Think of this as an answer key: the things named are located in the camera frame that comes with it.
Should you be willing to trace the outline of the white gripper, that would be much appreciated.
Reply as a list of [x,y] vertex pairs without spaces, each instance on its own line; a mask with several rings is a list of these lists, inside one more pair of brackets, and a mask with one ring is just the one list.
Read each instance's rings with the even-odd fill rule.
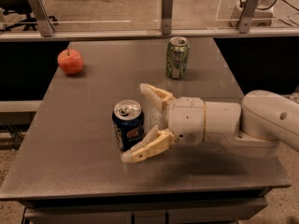
[[176,100],[171,92],[148,83],[141,83],[139,88],[158,111],[166,109],[164,119],[168,129],[160,130],[157,125],[153,126],[142,141],[121,154],[122,162],[144,161],[167,151],[177,141],[181,145],[198,145],[203,141],[203,100],[194,97],[180,97]]

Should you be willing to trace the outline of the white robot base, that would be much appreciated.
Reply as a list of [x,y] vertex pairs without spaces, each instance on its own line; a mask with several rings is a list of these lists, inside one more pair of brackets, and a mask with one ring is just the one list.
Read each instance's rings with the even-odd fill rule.
[[[277,0],[259,0],[254,12],[253,26],[270,26],[274,18],[274,5]],[[236,27],[237,21],[241,17],[246,0],[236,1],[231,16],[230,25]]]

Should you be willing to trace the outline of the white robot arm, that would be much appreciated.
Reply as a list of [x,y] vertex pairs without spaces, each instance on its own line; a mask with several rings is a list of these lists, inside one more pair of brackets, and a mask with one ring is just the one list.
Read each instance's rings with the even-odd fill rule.
[[153,126],[121,160],[136,163],[167,151],[174,144],[217,143],[231,153],[272,158],[280,144],[299,151],[299,104],[270,91],[251,91],[242,102],[205,102],[175,97],[147,83],[141,93],[164,115],[163,130]]

